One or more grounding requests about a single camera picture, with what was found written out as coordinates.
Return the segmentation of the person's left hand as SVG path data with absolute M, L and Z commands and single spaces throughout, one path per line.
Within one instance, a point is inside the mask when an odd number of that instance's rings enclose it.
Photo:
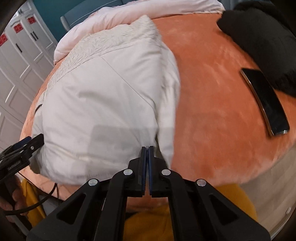
M 1 209 L 13 211 L 26 207 L 20 179 L 14 175 L 4 180 L 1 183 Z

